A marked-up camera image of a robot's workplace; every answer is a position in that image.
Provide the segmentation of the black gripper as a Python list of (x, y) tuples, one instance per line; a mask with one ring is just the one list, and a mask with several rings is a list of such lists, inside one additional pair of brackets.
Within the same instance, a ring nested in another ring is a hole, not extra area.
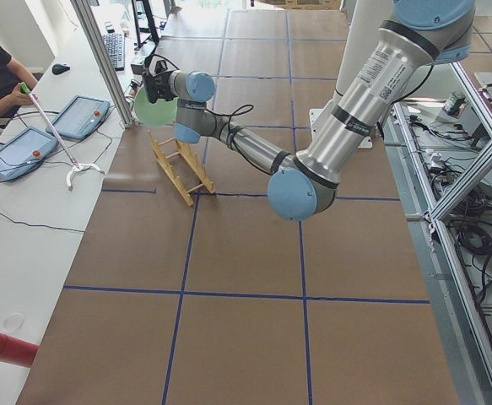
[(172, 101), (174, 93), (170, 88), (171, 71), (156, 73), (152, 75), (148, 72), (142, 74), (143, 87), (147, 99), (150, 103), (156, 103), (158, 100)]

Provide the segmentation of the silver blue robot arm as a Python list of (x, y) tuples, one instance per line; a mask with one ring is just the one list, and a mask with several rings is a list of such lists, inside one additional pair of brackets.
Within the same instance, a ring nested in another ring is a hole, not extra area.
[(215, 83), (207, 73), (181, 71), (151, 52), (144, 62), (143, 88), (152, 104), (177, 102), (177, 140), (218, 139), (270, 175), (268, 201), (278, 216), (305, 220), (333, 203), (343, 165), (398, 101), (414, 72), (467, 57), (474, 15), (473, 1), (394, 2), (392, 13), (380, 24), (376, 49), (310, 145), (296, 154), (234, 123), (230, 115), (208, 111)]

